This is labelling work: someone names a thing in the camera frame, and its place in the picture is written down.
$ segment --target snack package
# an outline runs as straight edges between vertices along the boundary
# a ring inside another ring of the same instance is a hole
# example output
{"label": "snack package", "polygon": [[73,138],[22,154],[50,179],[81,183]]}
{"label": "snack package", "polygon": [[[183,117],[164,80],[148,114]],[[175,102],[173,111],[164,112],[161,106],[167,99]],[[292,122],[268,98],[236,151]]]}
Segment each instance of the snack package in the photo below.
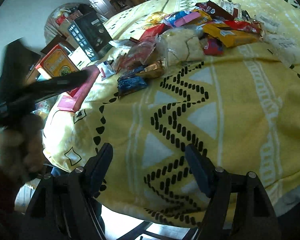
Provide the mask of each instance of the snack package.
{"label": "snack package", "polygon": [[149,17],[146,19],[146,22],[151,24],[157,24],[160,23],[165,16],[167,16],[167,14],[164,12],[154,12],[149,15]]}
{"label": "snack package", "polygon": [[216,27],[215,24],[206,24],[202,27],[205,33],[218,38],[226,47],[236,47],[258,41],[258,38],[251,33],[244,31],[229,30],[227,28]]}
{"label": "snack package", "polygon": [[223,54],[222,43],[216,38],[208,37],[207,44],[203,47],[205,55],[221,55]]}
{"label": "snack package", "polygon": [[199,12],[184,10],[165,16],[163,22],[171,27],[180,27],[198,17],[200,17]]}
{"label": "snack package", "polygon": [[202,61],[203,50],[195,30],[188,26],[173,28],[161,34],[157,39],[158,50],[166,59],[166,66],[184,61]]}
{"label": "snack package", "polygon": [[200,14],[200,17],[197,18],[197,19],[195,19],[195,20],[193,20],[193,21],[191,21],[190,24],[194,24],[194,22],[196,22],[197,20],[205,22],[205,23],[212,21],[211,16],[208,13],[206,13],[205,11],[200,10],[200,9],[193,9],[192,11],[193,12],[198,12]]}
{"label": "snack package", "polygon": [[209,14],[212,18],[214,17],[221,17],[225,20],[233,21],[234,16],[229,14],[226,10],[222,9],[220,6],[218,6],[216,3],[207,1],[203,3],[196,3],[197,7],[199,7],[201,10]]}
{"label": "snack package", "polygon": [[224,23],[231,27],[233,30],[237,31],[257,34],[260,34],[261,32],[261,25],[256,21],[253,21],[252,23],[245,21],[224,21]]}
{"label": "snack package", "polygon": [[292,64],[300,64],[300,48],[294,40],[282,35],[267,34],[264,41],[271,44],[278,59],[287,67]]}
{"label": "snack package", "polygon": [[142,29],[142,30],[147,30],[147,29],[150,29],[150,28],[152,28],[152,27],[156,27],[156,26],[158,26],[160,23],[148,23],[148,24],[145,24],[145,25],[143,25],[143,26],[141,26],[141,27],[139,27],[140,29]]}
{"label": "snack package", "polygon": [[122,53],[122,54],[118,55],[118,57],[112,63],[111,67],[116,72],[116,74],[118,74],[120,72],[121,64],[122,64],[123,60],[125,59],[126,55],[127,55],[127,53]]}
{"label": "snack package", "polygon": [[234,18],[242,18],[241,4],[219,0],[218,5],[231,14]]}
{"label": "snack package", "polygon": [[255,20],[263,23],[264,29],[270,33],[278,33],[279,28],[281,27],[280,23],[275,22],[270,16],[266,14],[255,15]]}
{"label": "snack package", "polygon": [[150,29],[147,29],[143,35],[140,37],[140,41],[146,39],[146,38],[151,38],[155,37],[157,35],[160,35],[164,33],[166,30],[168,30],[170,27],[165,25],[164,23],[159,24],[158,26],[152,27]]}
{"label": "snack package", "polygon": [[123,59],[121,68],[134,69],[140,65],[147,65],[147,61],[156,47],[155,37],[146,38],[133,46]]}
{"label": "snack package", "polygon": [[251,17],[250,17],[250,15],[248,14],[248,12],[246,10],[242,10],[241,13],[242,13],[242,18],[244,20],[246,20],[246,21],[250,21],[251,20]]}
{"label": "snack package", "polygon": [[162,67],[162,62],[157,61],[153,64],[150,64],[148,67],[145,67],[144,70],[142,70],[139,73],[136,73],[137,76],[140,76],[144,79],[148,78],[157,78],[164,74],[164,69]]}
{"label": "snack package", "polygon": [[118,92],[120,97],[146,88],[147,86],[148,84],[139,76],[118,78]]}
{"label": "snack package", "polygon": [[141,65],[140,67],[136,67],[135,69],[127,70],[125,73],[122,74],[121,78],[133,77],[137,73],[143,71],[144,69],[145,66]]}
{"label": "snack package", "polygon": [[115,74],[115,71],[112,69],[112,67],[106,61],[100,63],[97,67],[101,73],[101,81],[103,81],[106,78],[111,77],[112,75]]}

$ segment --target cardboard box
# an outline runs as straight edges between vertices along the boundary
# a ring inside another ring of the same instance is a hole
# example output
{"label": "cardboard box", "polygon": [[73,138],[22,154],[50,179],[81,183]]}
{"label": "cardboard box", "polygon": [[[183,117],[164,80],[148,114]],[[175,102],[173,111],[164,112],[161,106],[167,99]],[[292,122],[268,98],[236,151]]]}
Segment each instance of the cardboard box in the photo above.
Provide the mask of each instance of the cardboard box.
{"label": "cardboard box", "polygon": [[68,30],[92,62],[102,59],[112,47],[108,43],[112,38],[96,11],[75,19]]}
{"label": "cardboard box", "polygon": [[[53,47],[53,49],[40,60],[36,69],[46,79],[79,71],[59,44]],[[69,96],[73,97],[78,89],[79,88],[73,89],[67,93]]]}

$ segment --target red box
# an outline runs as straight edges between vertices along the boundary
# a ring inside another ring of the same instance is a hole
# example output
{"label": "red box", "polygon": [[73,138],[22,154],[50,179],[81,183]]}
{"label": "red box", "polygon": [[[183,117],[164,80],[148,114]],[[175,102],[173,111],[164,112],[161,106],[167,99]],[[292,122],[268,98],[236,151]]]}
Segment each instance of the red box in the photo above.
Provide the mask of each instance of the red box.
{"label": "red box", "polygon": [[60,110],[77,112],[80,109],[83,100],[87,97],[90,89],[92,88],[94,82],[100,74],[100,71],[96,65],[91,65],[83,69],[89,69],[91,71],[90,78],[81,85],[81,87],[78,89],[78,91],[73,97],[62,97],[57,106]]}

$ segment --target red snack package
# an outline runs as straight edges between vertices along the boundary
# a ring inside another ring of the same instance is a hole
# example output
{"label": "red snack package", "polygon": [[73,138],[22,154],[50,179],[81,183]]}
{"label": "red snack package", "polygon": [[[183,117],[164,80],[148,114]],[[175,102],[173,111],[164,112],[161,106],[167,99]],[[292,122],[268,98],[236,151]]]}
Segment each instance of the red snack package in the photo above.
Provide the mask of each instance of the red snack package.
{"label": "red snack package", "polygon": [[203,53],[205,55],[213,55],[213,56],[223,54],[221,41],[215,38],[208,37],[208,43],[203,47]]}
{"label": "red snack package", "polygon": [[164,23],[161,23],[157,26],[154,26],[150,29],[147,29],[143,35],[140,37],[140,41],[146,39],[146,38],[151,38],[151,37],[155,37],[156,35],[160,35],[162,33],[164,33],[166,30],[168,30],[170,27],[165,25]]}
{"label": "red snack package", "polygon": [[224,21],[224,23],[234,30],[244,31],[246,33],[260,34],[260,31],[261,31],[258,23],[251,24],[251,23],[245,22],[245,21]]}
{"label": "red snack package", "polygon": [[135,46],[131,47],[121,63],[121,68],[134,69],[140,65],[146,65],[156,47],[155,37],[146,38]]}
{"label": "red snack package", "polygon": [[65,19],[66,19],[66,16],[61,15],[60,17],[58,17],[58,19],[56,19],[56,23],[60,26]]}

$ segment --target brown packet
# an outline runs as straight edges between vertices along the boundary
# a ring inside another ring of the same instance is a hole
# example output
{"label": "brown packet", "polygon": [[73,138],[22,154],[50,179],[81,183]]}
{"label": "brown packet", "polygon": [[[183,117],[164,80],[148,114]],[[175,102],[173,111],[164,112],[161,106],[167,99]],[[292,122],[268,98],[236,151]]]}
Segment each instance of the brown packet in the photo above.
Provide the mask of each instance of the brown packet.
{"label": "brown packet", "polygon": [[162,67],[162,62],[157,61],[153,64],[150,64],[148,67],[145,67],[145,69],[139,73],[136,73],[136,76],[140,76],[144,79],[149,78],[157,78],[164,74],[164,69]]}
{"label": "brown packet", "polygon": [[224,25],[224,27],[221,27],[220,24],[218,26],[215,26],[215,24],[206,24],[202,29],[205,33],[219,39],[228,48],[259,41],[258,37],[254,34],[232,30],[226,24]]}

